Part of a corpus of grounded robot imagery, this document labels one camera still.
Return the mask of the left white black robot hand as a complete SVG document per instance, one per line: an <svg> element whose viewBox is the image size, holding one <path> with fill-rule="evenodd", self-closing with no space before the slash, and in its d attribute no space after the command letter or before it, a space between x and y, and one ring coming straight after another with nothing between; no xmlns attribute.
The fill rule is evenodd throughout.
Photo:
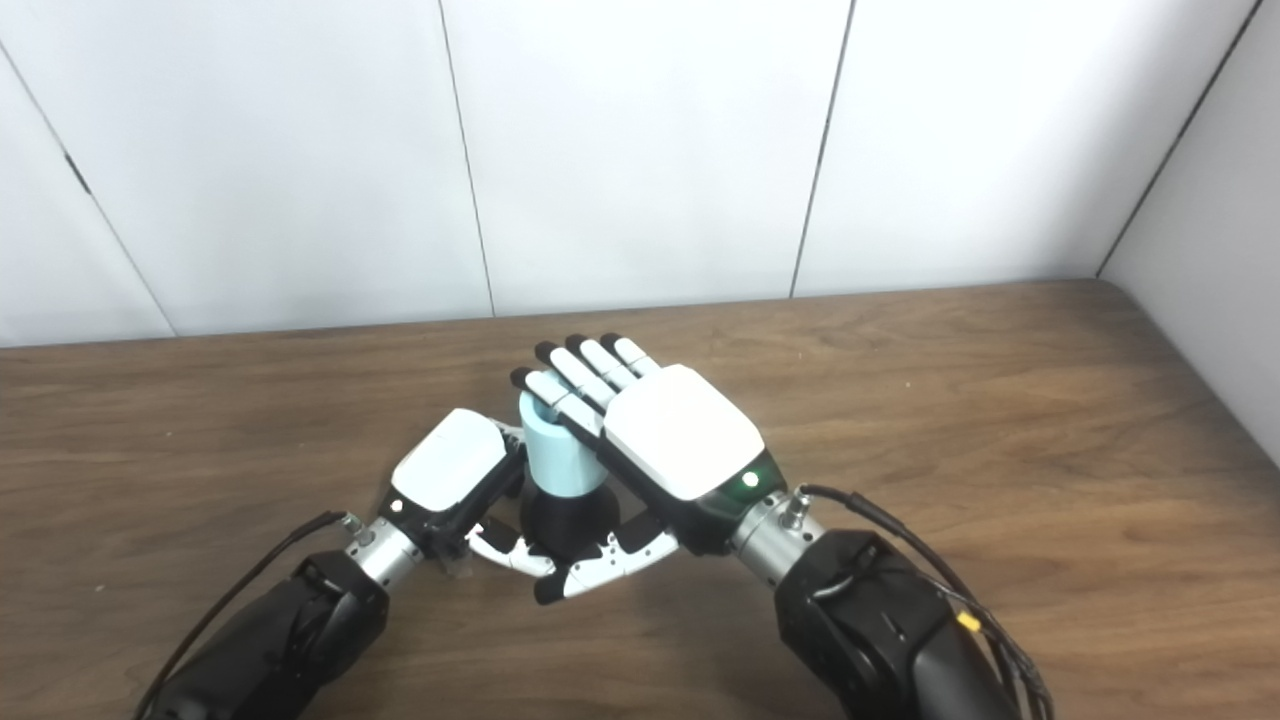
<svg viewBox="0 0 1280 720"><path fill-rule="evenodd" d="M518 532L490 516L520 488L526 456L521 430L452 410L396 465L352 557L388 589L429 559L451 566L471 553L529 577L550 575L549 559L532 555Z"/></svg>

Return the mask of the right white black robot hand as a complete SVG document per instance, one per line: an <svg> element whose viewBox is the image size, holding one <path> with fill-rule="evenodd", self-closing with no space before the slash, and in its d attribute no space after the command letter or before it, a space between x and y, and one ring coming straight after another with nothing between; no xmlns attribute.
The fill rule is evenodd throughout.
<svg viewBox="0 0 1280 720"><path fill-rule="evenodd" d="M572 334L535 348L541 369L512 384L541 401L644 510L625 530L558 561L535 583L539 603L584 594L664 559L736 553L746 521L787 488L759 428L707 378L662 365L628 337Z"/></svg>

